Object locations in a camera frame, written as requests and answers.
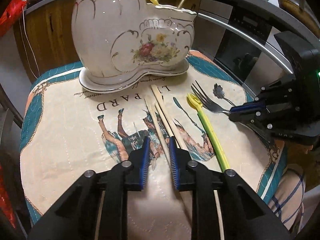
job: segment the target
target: white saucer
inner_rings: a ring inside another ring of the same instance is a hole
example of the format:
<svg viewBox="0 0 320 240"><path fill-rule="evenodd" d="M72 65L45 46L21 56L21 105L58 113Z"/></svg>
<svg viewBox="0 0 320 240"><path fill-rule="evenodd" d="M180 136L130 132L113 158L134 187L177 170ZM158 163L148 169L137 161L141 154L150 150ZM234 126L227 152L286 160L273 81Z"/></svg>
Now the white saucer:
<svg viewBox="0 0 320 240"><path fill-rule="evenodd" d="M100 94L108 94L121 91L132 86L135 82L137 82L140 78L145 75L156 75L156 76L178 76L185 73L189 68L189 62L186 59L183 59L181 62L176 64L174 70L169 71L156 71L153 69L143 69L136 73L132 78L128 79L127 81L121 84L115 85L100 85L97 83L92 82L86 73L89 70L83 68L79 73L79 82L83 86L84 89L88 90L92 93L100 93Z"/></svg>

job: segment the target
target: teal border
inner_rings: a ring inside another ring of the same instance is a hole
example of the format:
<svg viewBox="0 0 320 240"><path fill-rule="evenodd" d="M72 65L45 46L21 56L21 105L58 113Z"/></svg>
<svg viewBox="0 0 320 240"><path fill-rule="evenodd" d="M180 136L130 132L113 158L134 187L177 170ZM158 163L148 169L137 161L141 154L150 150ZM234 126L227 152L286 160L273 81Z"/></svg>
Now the teal border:
<svg viewBox="0 0 320 240"><path fill-rule="evenodd" d="M208 62L208 61L206 61L202 58L196 57L196 56L188 56L187 60L194 67L195 70L199 71L202 74L240 85L230 75L228 75L226 72L224 72L222 69L220 69L216 65L212 64L211 62ZM46 73L41 75L33 83L31 89L33 89L37 84L39 84L41 81L43 81L47 78L50 78L50 77L57 75L57 74L64 73L65 71L69 71L69 70L77 69L77 68L81 68L81 67L83 67L83 65L79 61L79 62L71 63L68 65L47 71ZM52 78L47 81L47 84L63 82L63 81L68 81L68 80L78 78L79 73L80 73L80 70L73 72L73 73L66 74L66 75L62 75L60 77ZM249 95L249 93L247 91L245 91L245 95L246 95L247 102L253 101L253 98ZM29 141L31 140L31 138L36 130L37 124L40 121L40 118L43 113L43 105L42 105L43 98L42 97L43 97L43 93L38 93L37 95L35 95L31 101L28 109L27 109L26 116L24 118L24 122L23 122L23 126L22 126L22 131L21 131L20 151L29 143ZM259 139L268 148L267 143L262 138L259 137ZM277 186L279 184L280 178L282 176L282 173L284 171L284 168L286 167L286 164L287 164L287 150L283 149L283 152L281 154L281 158L280 158L278 166L276 168L276 173L271 181L271 185L267 191L267 194L263 199L265 201L265 203L268 204L269 200L274 195L274 193L277 189ZM267 185L268 180L271 177L271 173L274 168L274 165L275 165L274 163L271 163L262 176L262 179L261 179L261 182L260 182L260 185L258 188L258 192L257 192L260 197L261 197L261 195ZM39 220L39 218L41 217L41 215L39 214L39 212L37 210L35 210L33 208L31 203L27 199L26 199L26 202L27 202L27 207L28 207L30 215L31 215L31 219L32 219L33 223L36 223Z"/></svg>

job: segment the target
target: metal screw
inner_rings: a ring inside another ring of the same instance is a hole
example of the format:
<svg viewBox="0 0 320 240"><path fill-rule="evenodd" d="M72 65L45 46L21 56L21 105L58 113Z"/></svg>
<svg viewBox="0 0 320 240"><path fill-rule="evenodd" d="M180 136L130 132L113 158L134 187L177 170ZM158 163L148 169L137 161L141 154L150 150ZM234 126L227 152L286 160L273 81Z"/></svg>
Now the metal screw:
<svg viewBox="0 0 320 240"><path fill-rule="evenodd" d="M130 167L131 164L132 164L131 161L124 161L124 162L121 163L121 165L122 165L123 167L125 167L125 168Z"/></svg>
<svg viewBox="0 0 320 240"><path fill-rule="evenodd" d="M83 174L85 177L87 178L91 178L94 175L94 171L93 170L87 170L84 172Z"/></svg>
<svg viewBox="0 0 320 240"><path fill-rule="evenodd" d="M197 165L198 165L198 162L197 161L188 161L188 165L190 166L190 167L196 167Z"/></svg>
<svg viewBox="0 0 320 240"><path fill-rule="evenodd" d="M226 170L226 174L229 176L229 177L233 177L236 175L236 172L233 170L233 169L227 169Z"/></svg>

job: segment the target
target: plaid fabric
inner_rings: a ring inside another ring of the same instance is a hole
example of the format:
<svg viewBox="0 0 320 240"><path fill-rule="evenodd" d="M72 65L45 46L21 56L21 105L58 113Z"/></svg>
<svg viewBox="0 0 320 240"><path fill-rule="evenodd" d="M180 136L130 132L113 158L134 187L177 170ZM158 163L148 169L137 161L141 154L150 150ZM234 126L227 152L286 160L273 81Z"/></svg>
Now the plaid fabric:
<svg viewBox="0 0 320 240"><path fill-rule="evenodd" d="M297 164L289 164L284 170L276 193L268 204L288 230L296 225L296 233L300 230L303 218L302 200L305 185L306 178L302 168Z"/></svg>

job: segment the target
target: kitchen cabinet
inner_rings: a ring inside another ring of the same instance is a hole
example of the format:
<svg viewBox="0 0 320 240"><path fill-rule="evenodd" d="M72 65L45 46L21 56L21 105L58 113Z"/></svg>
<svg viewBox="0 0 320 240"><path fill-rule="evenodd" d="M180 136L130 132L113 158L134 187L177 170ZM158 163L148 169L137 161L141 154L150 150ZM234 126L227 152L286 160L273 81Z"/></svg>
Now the kitchen cabinet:
<svg viewBox="0 0 320 240"><path fill-rule="evenodd" d="M31 82L47 70L79 61L71 35L71 16L75 0L54 0L25 16L14 26L18 51Z"/></svg>

